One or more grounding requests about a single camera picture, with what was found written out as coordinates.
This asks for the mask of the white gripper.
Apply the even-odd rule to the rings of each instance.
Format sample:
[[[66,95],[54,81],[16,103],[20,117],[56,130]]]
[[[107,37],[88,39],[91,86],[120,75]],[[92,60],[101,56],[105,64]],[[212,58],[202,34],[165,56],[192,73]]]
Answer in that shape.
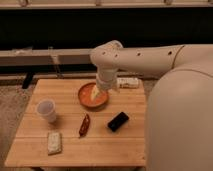
[[[97,69],[96,85],[91,91],[91,100],[95,100],[101,91],[117,89],[117,70],[116,69]]]

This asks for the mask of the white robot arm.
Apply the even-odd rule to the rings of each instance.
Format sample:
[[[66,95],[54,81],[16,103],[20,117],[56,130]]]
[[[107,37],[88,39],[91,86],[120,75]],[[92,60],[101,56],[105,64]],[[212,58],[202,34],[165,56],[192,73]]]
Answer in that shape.
[[[117,71],[156,77],[145,119],[147,171],[213,171],[213,44],[125,48],[116,40],[90,52],[97,87]]]

